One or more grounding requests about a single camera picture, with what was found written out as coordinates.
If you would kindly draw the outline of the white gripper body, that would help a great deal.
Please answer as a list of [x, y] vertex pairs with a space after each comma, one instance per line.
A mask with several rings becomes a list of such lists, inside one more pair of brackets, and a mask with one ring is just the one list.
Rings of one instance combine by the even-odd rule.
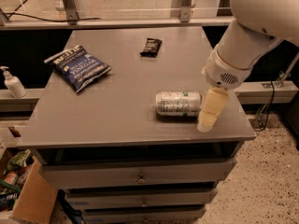
[[213, 87], [226, 90], [238, 88], [250, 75], [250, 69], [234, 68], [226, 63], [216, 49], [210, 53], [202, 74], [206, 76], [206, 82]]

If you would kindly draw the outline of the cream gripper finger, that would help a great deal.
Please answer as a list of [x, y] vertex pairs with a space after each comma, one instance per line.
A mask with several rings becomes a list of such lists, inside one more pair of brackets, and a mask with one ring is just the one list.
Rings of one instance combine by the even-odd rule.
[[199, 132], [207, 133], [213, 128], [228, 99], [228, 91], [222, 88], [213, 87], [206, 92], [198, 116], [197, 130]]

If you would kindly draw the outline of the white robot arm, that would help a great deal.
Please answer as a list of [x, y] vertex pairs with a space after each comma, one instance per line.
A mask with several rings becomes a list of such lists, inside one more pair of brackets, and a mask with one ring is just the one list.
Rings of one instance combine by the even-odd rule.
[[230, 0], [233, 19], [210, 53], [202, 73], [211, 88], [203, 97], [197, 129], [212, 129], [253, 66], [286, 40], [299, 44], [299, 0]]

